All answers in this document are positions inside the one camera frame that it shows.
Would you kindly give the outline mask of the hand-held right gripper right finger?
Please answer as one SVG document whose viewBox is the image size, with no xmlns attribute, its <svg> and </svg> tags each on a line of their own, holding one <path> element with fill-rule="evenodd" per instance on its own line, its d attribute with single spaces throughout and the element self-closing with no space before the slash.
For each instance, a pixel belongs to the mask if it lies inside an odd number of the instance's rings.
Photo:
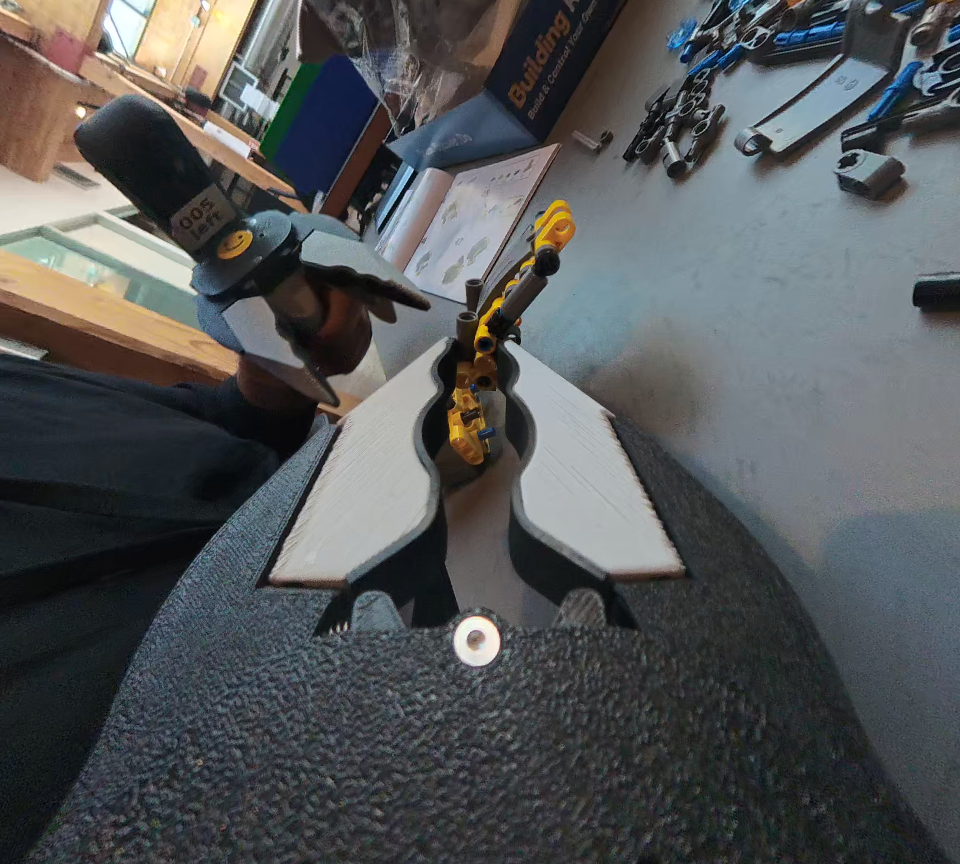
<svg viewBox="0 0 960 864">
<path fill-rule="evenodd" d="M 506 342 L 505 434 L 518 457 L 510 559 L 526 583 L 637 583 L 686 573 L 604 406 Z"/>
</svg>

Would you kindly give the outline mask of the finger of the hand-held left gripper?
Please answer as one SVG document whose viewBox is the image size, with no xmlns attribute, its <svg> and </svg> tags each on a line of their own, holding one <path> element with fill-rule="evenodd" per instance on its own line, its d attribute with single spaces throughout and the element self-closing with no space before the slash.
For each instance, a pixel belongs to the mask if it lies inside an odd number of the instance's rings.
<svg viewBox="0 0 960 864">
<path fill-rule="evenodd" d="M 371 316 L 395 324 L 398 307 L 419 312 L 431 308 L 428 297 L 370 246 L 333 234 L 310 234 L 299 258 L 320 284 L 341 291 L 366 307 Z"/>
<path fill-rule="evenodd" d="M 223 319 L 242 353 L 306 398 L 340 405 L 340 397 L 310 351 L 311 341 L 326 318 L 323 306 L 316 303 L 299 313 L 276 310 L 274 303 L 254 296 L 241 298 L 223 310 Z"/>
</svg>

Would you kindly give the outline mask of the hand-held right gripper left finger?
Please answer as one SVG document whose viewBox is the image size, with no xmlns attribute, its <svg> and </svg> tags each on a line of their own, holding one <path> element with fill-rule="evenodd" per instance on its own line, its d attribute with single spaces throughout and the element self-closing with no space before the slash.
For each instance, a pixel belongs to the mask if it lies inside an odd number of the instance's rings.
<svg viewBox="0 0 960 864">
<path fill-rule="evenodd" d="M 438 339 L 348 412 L 282 540 L 272 586 L 352 589 L 425 542 L 440 503 L 426 419 L 446 405 L 441 364 L 455 348 Z"/>
</svg>

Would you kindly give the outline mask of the yellow brick arm with piston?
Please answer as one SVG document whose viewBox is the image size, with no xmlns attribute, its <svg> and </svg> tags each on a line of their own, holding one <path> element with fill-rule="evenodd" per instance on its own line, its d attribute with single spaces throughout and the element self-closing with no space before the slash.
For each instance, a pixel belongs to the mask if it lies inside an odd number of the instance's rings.
<svg viewBox="0 0 960 864">
<path fill-rule="evenodd" d="M 552 201 L 535 220 L 522 251 L 489 281 L 470 279 L 457 318 L 459 359 L 447 402 L 448 444 L 465 464 L 478 467 L 491 451 L 496 429 L 487 425 L 483 395 L 498 390 L 498 353 L 521 342 L 524 313 L 560 270 L 561 255 L 576 233 L 570 204 Z"/>
</svg>

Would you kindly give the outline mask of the person's left forearm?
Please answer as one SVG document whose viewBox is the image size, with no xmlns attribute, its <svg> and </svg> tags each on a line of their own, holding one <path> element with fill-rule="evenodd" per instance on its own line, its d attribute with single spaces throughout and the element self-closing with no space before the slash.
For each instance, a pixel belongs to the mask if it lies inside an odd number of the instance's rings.
<svg viewBox="0 0 960 864">
<path fill-rule="evenodd" d="M 306 441 L 318 405 L 269 379 L 159 386 L 2 356 L 2 502 L 224 522 Z"/>
</svg>

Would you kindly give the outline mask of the grey desk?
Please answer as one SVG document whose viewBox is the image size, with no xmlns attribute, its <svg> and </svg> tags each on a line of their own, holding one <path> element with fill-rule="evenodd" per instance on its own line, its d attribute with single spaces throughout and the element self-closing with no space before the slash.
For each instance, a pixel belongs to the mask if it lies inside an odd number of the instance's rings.
<svg viewBox="0 0 960 864">
<path fill-rule="evenodd" d="M 626 163 L 666 37 L 698 0 L 629 0 L 555 127 L 538 198 L 578 232 L 523 342 L 634 420 L 766 546 L 917 805 L 958 786 L 958 130 L 894 138 L 905 185 L 841 191 L 839 132 L 767 163 L 737 134 L 814 67 L 721 74 L 726 125 L 688 176 Z M 593 154 L 571 139 L 609 130 Z"/>
</svg>

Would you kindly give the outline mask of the person's left hand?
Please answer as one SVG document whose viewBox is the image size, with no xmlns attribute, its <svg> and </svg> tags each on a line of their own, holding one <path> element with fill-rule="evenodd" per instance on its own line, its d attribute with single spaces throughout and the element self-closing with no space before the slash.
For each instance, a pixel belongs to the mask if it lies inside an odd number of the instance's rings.
<svg viewBox="0 0 960 864">
<path fill-rule="evenodd" d="M 367 307 L 342 288 L 330 286 L 318 277 L 307 278 L 322 305 L 323 324 L 308 344 L 308 353 L 326 377 L 356 370 L 373 341 Z M 306 418 L 313 423 L 319 402 L 276 377 L 249 356 L 238 359 L 234 376 L 241 397 L 250 406 L 274 417 Z"/>
</svg>

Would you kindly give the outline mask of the white instruction booklet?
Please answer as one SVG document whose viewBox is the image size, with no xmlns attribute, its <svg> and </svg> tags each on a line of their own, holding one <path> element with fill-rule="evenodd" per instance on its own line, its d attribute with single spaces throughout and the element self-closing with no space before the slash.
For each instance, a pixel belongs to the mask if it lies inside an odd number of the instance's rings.
<svg viewBox="0 0 960 864">
<path fill-rule="evenodd" d="M 464 304 L 466 281 L 491 274 L 560 150 L 556 143 L 458 174 L 416 174 L 376 251 L 421 292 Z"/>
</svg>

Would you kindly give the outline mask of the blue green partition panel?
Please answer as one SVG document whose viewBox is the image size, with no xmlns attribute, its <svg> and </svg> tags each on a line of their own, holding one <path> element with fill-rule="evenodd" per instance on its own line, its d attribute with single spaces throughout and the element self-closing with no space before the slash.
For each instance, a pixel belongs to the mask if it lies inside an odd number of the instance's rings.
<svg viewBox="0 0 960 864">
<path fill-rule="evenodd" d="M 273 172 L 299 197 L 327 193 L 378 106 L 347 56 L 303 63 L 259 143 Z"/>
</svg>

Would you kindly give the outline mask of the clear plastic bags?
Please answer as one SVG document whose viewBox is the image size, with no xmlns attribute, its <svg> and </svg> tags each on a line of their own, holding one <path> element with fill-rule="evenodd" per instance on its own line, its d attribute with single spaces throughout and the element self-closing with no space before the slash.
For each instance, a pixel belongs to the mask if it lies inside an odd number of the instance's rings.
<svg viewBox="0 0 960 864">
<path fill-rule="evenodd" d="M 346 57 L 398 135 L 481 90 L 524 0 L 300 0 L 298 60 Z"/>
</svg>

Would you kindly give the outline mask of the blue cardboard kit box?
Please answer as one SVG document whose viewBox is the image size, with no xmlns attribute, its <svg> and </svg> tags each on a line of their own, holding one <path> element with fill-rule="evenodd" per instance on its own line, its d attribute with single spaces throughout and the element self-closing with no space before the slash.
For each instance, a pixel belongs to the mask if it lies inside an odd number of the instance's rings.
<svg viewBox="0 0 960 864">
<path fill-rule="evenodd" d="M 524 0 L 486 80 L 389 148 L 417 170 L 545 143 L 627 0 Z"/>
</svg>

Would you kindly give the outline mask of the small black cylinder brick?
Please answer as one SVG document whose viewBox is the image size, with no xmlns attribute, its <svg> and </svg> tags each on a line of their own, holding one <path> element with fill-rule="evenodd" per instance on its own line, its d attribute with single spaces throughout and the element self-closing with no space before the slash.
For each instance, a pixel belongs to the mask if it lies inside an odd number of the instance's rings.
<svg viewBox="0 0 960 864">
<path fill-rule="evenodd" d="M 959 312 L 959 272 L 942 271 L 917 276 L 911 303 L 924 313 Z"/>
</svg>

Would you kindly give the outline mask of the small grey connector brick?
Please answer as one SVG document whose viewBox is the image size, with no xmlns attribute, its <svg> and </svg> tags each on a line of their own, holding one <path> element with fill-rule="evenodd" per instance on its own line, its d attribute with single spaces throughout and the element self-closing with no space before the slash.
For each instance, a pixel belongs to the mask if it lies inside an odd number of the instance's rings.
<svg viewBox="0 0 960 864">
<path fill-rule="evenodd" d="M 834 166 L 839 188 L 849 194 L 877 200 L 897 186 L 906 173 L 898 158 L 872 150 L 846 150 Z"/>
</svg>

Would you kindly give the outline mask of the grey curved panel brick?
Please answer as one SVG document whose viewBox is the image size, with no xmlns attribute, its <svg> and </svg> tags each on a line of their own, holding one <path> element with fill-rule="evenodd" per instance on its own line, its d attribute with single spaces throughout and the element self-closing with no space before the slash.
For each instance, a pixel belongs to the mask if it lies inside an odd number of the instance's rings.
<svg viewBox="0 0 960 864">
<path fill-rule="evenodd" d="M 748 158 L 780 158 L 806 146 L 890 80 L 895 66 L 841 55 L 807 87 L 758 124 L 742 129 L 734 148 Z"/>
</svg>

